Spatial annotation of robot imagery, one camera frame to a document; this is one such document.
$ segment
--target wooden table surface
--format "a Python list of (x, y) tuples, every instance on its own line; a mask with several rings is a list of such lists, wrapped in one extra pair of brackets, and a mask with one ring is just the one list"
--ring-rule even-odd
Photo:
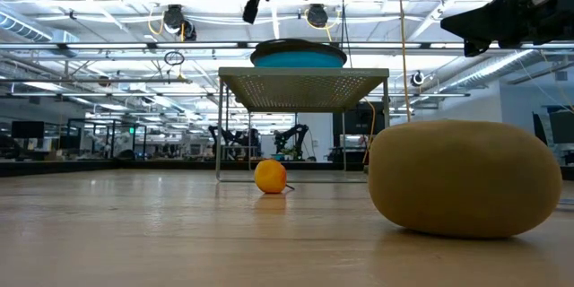
[(295, 187), (264, 196), (192, 170), (0, 178), (0, 286), (574, 286), (574, 205), (513, 239), (444, 239), (385, 220), (365, 184)]

